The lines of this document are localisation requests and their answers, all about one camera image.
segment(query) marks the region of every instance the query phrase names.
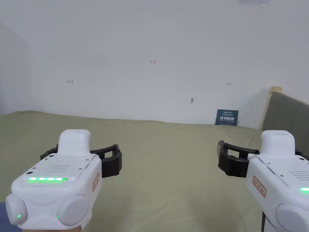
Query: gray headboard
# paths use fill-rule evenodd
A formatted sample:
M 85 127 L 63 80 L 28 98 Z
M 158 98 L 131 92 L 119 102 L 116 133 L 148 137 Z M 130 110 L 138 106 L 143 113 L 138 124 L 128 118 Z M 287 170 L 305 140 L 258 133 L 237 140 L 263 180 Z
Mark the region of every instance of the gray headboard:
M 309 105 L 279 92 L 273 92 L 262 130 L 290 132 L 296 148 L 309 156 Z

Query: green bed sheet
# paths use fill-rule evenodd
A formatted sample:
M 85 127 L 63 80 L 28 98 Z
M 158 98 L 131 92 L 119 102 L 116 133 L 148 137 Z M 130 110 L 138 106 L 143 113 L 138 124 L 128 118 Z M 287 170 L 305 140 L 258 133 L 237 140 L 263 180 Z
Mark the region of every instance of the green bed sheet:
M 245 179 L 218 168 L 219 140 L 261 146 L 261 130 L 215 125 L 81 118 L 36 111 L 0 117 L 1 192 L 56 146 L 65 129 L 87 129 L 91 149 L 119 144 L 120 175 L 103 179 L 83 231 L 243 232 L 260 230 L 262 211 Z

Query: green led strip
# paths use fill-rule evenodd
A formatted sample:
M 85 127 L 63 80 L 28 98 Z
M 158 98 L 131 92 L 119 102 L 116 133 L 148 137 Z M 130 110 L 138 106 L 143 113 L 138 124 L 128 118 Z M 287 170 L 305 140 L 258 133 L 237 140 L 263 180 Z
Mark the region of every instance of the green led strip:
M 28 180 L 68 180 L 68 178 L 29 177 Z

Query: red label sticker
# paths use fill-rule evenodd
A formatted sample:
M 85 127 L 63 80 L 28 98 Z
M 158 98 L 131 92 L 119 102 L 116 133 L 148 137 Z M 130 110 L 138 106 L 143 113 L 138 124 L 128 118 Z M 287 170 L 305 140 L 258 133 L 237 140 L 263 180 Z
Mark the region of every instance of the red label sticker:
M 97 176 L 95 177 L 95 180 L 92 183 L 92 191 L 95 190 L 95 188 L 96 188 L 96 186 L 97 186 L 97 184 L 99 182 L 99 179 L 100 179 L 100 174 L 98 173 Z
M 255 176 L 253 176 L 252 183 L 260 191 L 263 197 L 266 197 L 266 188 L 262 185 L 262 183 Z

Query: blue card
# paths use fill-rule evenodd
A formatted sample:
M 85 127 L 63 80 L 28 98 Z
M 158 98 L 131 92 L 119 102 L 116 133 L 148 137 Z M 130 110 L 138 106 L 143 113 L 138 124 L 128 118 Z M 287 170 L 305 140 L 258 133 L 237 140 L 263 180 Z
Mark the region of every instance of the blue card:
M 237 126 L 238 110 L 218 110 L 216 125 Z

